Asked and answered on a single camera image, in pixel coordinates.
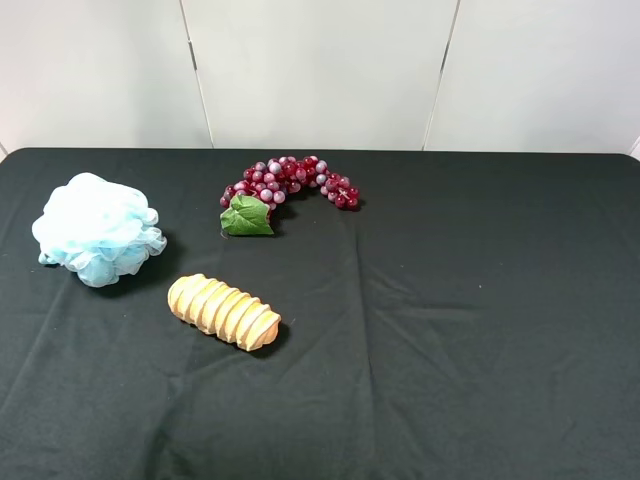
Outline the light blue mesh bath loofah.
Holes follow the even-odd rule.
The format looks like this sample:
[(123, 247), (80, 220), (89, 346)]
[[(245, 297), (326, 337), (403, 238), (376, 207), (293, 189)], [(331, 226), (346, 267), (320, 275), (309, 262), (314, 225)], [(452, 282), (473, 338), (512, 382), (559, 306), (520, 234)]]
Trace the light blue mesh bath loofah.
[(55, 188), (32, 224), (42, 265), (59, 265), (92, 288), (135, 275), (167, 239), (141, 191), (83, 172)]

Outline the red plastic grape bunch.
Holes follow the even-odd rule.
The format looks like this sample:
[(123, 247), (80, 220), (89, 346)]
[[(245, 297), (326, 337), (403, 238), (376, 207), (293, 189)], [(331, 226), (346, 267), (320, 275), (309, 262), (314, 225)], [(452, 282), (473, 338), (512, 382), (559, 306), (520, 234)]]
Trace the red plastic grape bunch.
[(230, 236), (272, 236), (273, 213), (304, 190), (317, 190), (340, 210), (356, 211), (361, 206), (359, 189), (349, 177), (330, 170), (326, 161), (315, 155), (281, 156), (255, 163), (239, 181), (225, 187), (220, 198), (221, 230)]

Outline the twisted golden bread loaf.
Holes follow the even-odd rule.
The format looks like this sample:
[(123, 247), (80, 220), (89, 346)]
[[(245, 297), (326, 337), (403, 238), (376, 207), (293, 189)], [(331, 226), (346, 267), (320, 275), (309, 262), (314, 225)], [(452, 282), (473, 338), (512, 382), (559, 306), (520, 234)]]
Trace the twisted golden bread loaf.
[(271, 344), (279, 332), (281, 316), (270, 305), (201, 273), (176, 280), (167, 303), (184, 323), (247, 352)]

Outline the black tablecloth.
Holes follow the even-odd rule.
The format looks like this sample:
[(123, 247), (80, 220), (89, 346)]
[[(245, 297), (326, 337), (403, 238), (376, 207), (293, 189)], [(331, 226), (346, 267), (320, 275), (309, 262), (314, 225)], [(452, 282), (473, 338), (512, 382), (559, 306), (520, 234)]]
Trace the black tablecloth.
[[(357, 212), (303, 194), (271, 238), (219, 198), (253, 150), (23, 149), (1, 165), (5, 479), (635, 479), (639, 164), (338, 152)], [(31, 227), (80, 172), (143, 191), (168, 239), (93, 289)], [(175, 317), (183, 276), (281, 316), (247, 352)]]

